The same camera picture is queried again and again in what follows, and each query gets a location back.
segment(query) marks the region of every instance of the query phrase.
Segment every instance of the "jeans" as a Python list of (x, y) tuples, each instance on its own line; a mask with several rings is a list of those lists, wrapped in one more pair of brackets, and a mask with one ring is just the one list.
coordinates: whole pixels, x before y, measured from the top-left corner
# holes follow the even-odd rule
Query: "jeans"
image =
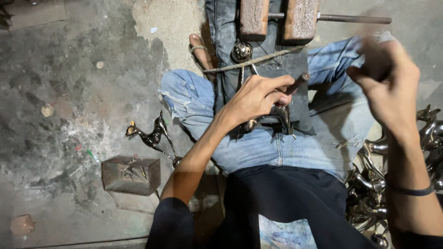
[[(389, 32), (382, 36), (383, 40), (393, 39)], [(309, 87), (327, 88), (310, 105), (315, 136), (297, 131), (296, 139), (282, 133), (273, 136), (273, 129), (264, 126), (257, 126), (237, 142), (225, 136), (212, 155), (224, 173), (257, 165), (284, 165), (321, 169), (344, 181), (374, 122), (360, 86), (346, 74), (349, 66), (364, 62), (357, 53), (359, 47), (356, 36), (308, 52)], [(178, 117), (198, 140), (214, 117), (213, 83), (187, 70), (172, 70), (163, 76), (159, 92), (172, 117)]]

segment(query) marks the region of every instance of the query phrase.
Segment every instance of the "wrist band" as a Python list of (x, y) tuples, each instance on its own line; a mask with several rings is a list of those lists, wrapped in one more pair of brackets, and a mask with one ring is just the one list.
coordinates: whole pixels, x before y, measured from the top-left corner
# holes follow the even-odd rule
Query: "wrist band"
[(407, 188), (401, 188), (401, 187), (395, 187), (388, 182), (386, 183), (388, 187), (392, 188), (393, 190), (402, 193), (404, 195), (412, 195), (412, 196), (425, 196), (432, 192), (434, 192), (434, 187), (431, 183), (431, 185), (428, 188), (420, 189), (420, 190), (414, 190), (414, 189), (407, 189)]

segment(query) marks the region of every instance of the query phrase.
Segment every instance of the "dirty floor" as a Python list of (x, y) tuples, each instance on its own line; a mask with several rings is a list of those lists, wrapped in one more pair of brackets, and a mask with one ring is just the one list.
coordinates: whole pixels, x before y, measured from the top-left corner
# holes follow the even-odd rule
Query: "dirty floor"
[[(193, 145), (167, 114), (157, 89), (172, 69), (201, 75), (188, 35), (209, 39), (204, 1), (65, 0), (64, 5), (64, 21), (0, 33), (0, 241), (29, 248), (139, 238), (131, 248), (142, 248), (158, 200), (146, 199), (137, 207), (143, 212), (117, 207), (118, 197), (101, 186), (99, 161), (119, 154), (160, 158), (161, 192), (172, 163), (138, 137), (124, 138), (130, 121), (149, 132), (163, 110), (177, 153), (184, 155)], [(323, 1), (320, 11), (359, 15), (380, 6), (382, 15), (393, 18), (385, 28), (421, 69), (417, 108), (442, 108), (443, 4), (334, 0)], [(357, 24), (319, 22), (311, 47), (358, 30)], [(104, 66), (97, 68), (97, 62)], [(378, 132), (375, 125), (372, 136)], [(216, 172), (210, 162), (190, 203), (202, 240), (222, 220)], [(12, 237), (9, 223), (22, 214), (32, 216), (35, 231)]]

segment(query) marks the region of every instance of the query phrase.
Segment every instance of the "rusty metal box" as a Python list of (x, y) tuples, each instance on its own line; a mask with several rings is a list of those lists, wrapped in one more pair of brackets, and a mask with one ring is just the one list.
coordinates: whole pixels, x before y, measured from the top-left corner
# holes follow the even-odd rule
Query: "rusty metal box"
[[(135, 176), (125, 174), (130, 166)], [(151, 195), (160, 186), (160, 159), (124, 155), (109, 158), (101, 163), (101, 181), (106, 191)]]

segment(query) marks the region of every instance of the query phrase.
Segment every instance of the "threaded rod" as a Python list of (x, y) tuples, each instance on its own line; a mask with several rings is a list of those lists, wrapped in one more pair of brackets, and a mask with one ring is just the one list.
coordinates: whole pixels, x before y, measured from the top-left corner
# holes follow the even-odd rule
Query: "threaded rod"
[(268, 19), (283, 19), (284, 13), (269, 13)]
[[(283, 19), (285, 13), (269, 13), (268, 19)], [(344, 23), (376, 23), (390, 24), (392, 18), (372, 17), (372, 16), (343, 16), (343, 15), (325, 15), (320, 14), (317, 21), (344, 22)]]

